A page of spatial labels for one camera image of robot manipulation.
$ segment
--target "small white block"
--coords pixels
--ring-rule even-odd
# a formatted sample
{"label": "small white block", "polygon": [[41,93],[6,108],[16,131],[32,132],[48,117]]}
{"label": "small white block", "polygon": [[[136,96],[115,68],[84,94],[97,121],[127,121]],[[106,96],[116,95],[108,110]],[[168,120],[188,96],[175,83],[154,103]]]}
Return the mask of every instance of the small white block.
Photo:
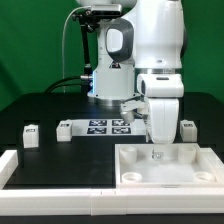
{"label": "small white block", "polygon": [[23,131],[23,146],[24,148],[39,147],[39,129],[38,125],[28,125]]}
{"label": "small white block", "polygon": [[58,142],[70,142],[72,139],[72,120],[61,121],[56,132]]}
{"label": "small white block", "polygon": [[197,142],[198,129],[193,121],[180,122],[180,135],[183,142]]}

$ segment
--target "green backdrop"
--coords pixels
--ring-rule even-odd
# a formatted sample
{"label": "green backdrop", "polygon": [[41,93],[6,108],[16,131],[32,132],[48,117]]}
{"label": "green backdrop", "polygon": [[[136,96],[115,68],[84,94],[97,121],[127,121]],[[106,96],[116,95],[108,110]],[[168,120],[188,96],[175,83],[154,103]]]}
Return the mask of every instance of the green backdrop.
{"label": "green backdrop", "polygon": [[[224,102],[224,1],[182,2],[189,35],[182,72],[185,91],[211,93]],[[0,109],[62,78],[63,26],[77,6],[75,0],[0,0]],[[89,41],[95,67],[95,35]],[[65,61],[66,77],[82,73],[78,22],[68,23]]]}

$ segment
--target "black table surface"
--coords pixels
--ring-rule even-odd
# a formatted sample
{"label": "black table surface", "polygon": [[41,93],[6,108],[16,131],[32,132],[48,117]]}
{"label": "black table surface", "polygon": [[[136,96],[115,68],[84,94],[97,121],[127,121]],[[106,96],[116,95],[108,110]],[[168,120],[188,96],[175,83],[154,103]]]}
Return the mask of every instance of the black table surface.
{"label": "black table surface", "polygon": [[[198,144],[224,161],[224,105],[209,94],[185,93],[180,120],[193,120]],[[145,136],[77,136],[57,143],[56,127],[66,119],[120,119],[119,108],[87,102],[77,93],[26,94],[0,112],[0,153],[17,149],[19,166],[5,189],[114,188],[114,145],[145,143]],[[38,124],[40,146],[24,149],[25,125]],[[177,134],[175,142],[181,142]],[[0,223],[223,223],[224,214],[0,217]]]}

